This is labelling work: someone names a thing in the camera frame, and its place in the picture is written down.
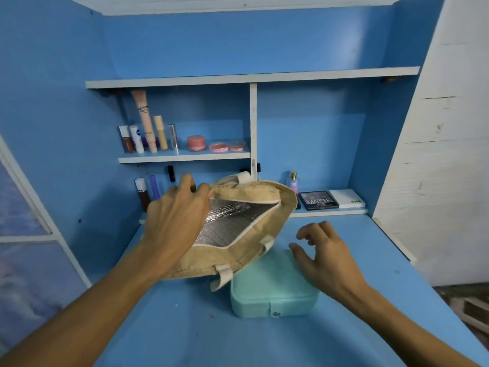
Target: purple pen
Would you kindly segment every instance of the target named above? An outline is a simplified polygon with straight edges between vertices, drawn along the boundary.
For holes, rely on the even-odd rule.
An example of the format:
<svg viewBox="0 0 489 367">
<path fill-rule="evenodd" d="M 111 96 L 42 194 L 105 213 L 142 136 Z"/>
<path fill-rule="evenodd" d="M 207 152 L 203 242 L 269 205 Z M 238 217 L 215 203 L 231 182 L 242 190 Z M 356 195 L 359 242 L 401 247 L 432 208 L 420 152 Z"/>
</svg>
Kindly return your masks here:
<svg viewBox="0 0 489 367">
<path fill-rule="evenodd" d="M 153 190 L 153 201 L 159 200 L 160 195 L 158 191 L 158 185 L 156 184 L 155 176 L 151 175 L 150 180 L 151 180 L 151 189 Z"/>
</svg>

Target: right hand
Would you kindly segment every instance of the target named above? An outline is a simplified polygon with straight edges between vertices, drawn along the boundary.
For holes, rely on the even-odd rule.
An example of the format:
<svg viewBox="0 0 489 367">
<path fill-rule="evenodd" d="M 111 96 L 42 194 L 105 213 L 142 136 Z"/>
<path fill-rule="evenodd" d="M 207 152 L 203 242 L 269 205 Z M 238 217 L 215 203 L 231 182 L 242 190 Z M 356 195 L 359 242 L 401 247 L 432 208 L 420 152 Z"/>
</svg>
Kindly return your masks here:
<svg viewBox="0 0 489 367">
<path fill-rule="evenodd" d="M 307 239 L 310 245 L 316 246 L 313 260 L 301 246 L 289 245 L 310 284 L 350 309 L 367 295 L 370 286 L 330 222 L 300 228 L 297 239 Z"/>
</svg>

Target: white ceiling board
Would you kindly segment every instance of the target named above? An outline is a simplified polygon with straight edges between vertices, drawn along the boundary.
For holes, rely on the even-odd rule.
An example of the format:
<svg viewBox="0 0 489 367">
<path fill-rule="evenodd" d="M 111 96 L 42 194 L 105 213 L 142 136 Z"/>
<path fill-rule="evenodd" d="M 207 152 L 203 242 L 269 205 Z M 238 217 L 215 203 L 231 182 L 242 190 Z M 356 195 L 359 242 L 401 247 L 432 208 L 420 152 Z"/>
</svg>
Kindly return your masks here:
<svg viewBox="0 0 489 367">
<path fill-rule="evenodd" d="M 392 5 L 399 0 L 73 0 L 103 15 Z"/>
</svg>

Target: left hand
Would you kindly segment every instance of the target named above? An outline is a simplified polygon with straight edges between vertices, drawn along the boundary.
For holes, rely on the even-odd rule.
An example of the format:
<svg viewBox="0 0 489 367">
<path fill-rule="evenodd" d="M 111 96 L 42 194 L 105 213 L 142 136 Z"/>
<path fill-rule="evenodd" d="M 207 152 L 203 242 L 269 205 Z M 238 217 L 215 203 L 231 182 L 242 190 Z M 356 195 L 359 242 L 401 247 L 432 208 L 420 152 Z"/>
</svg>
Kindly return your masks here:
<svg viewBox="0 0 489 367">
<path fill-rule="evenodd" d="M 194 244 L 210 209 L 210 186 L 195 188 L 192 175 L 148 206 L 141 242 L 131 252 L 152 282 L 160 280 Z"/>
</svg>

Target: hand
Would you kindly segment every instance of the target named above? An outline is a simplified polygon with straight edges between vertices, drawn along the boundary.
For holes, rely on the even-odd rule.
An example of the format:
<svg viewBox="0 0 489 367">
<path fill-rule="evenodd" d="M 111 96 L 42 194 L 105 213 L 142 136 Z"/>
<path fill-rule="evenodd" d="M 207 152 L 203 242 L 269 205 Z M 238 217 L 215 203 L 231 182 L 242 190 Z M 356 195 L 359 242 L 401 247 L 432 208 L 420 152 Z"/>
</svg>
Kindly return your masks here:
<svg viewBox="0 0 489 367">
<path fill-rule="evenodd" d="M 304 277 L 313 286 L 349 309 L 364 298 L 370 287 L 330 222 L 300 228 L 297 239 L 307 239 L 316 246 L 313 260 L 301 246 L 289 245 Z"/>
<path fill-rule="evenodd" d="M 152 282 L 160 280 L 193 245 L 210 209 L 210 186 L 196 190 L 192 175 L 148 206 L 141 242 L 131 252 Z"/>
</svg>

